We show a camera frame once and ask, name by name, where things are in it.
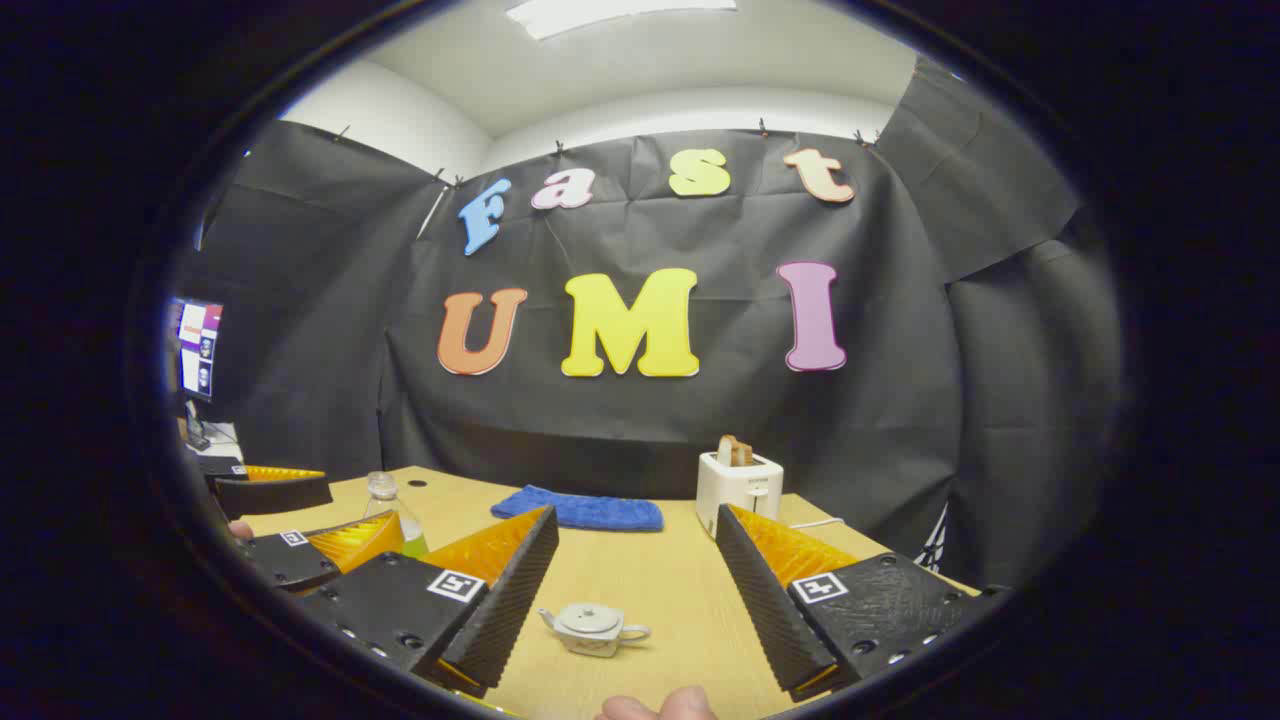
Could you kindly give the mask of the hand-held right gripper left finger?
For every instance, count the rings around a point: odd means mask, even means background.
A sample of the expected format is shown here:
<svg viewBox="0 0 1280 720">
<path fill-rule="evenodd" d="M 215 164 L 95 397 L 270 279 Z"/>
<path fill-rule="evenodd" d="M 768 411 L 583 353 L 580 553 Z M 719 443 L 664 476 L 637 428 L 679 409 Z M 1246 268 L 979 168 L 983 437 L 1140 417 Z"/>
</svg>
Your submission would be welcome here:
<svg viewBox="0 0 1280 720">
<path fill-rule="evenodd" d="M 383 551 L 301 607 L 387 666 L 484 697 L 500 683 L 559 542 L 540 506 L 422 559 Z"/>
</svg>

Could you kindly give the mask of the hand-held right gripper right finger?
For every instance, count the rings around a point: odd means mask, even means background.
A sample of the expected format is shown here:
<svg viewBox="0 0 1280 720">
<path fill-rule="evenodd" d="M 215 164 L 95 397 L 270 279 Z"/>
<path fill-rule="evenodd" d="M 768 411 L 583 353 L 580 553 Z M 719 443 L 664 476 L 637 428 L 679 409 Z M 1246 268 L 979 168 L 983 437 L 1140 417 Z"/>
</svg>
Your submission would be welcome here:
<svg viewBox="0 0 1280 720">
<path fill-rule="evenodd" d="M 774 679 L 796 702 L 923 653 L 1001 592 L 970 594 L 895 552 L 855 559 L 732 503 L 718 509 L 716 543 Z"/>
</svg>

